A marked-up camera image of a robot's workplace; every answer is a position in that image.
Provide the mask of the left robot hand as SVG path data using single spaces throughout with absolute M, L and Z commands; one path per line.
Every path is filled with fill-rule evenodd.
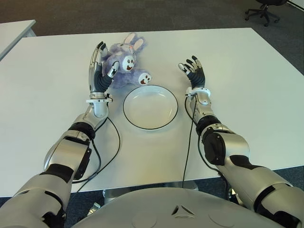
M 91 99 L 104 97 L 105 91 L 109 88 L 115 74 L 119 69 L 119 62 L 115 61 L 107 73 L 103 73 L 102 58 L 107 55 L 106 44 L 101 41 L 94 49 L 89 65 L 89 90 Z

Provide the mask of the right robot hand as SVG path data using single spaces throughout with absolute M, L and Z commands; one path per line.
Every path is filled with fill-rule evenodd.
M 196 56 L 191 57 L 192 60 L 186 59 L 186 63 L 179 63 L 179 69 L 190 80 L 192 89 L 196 87 L 205 87 L 205 74 L 203 67 Z

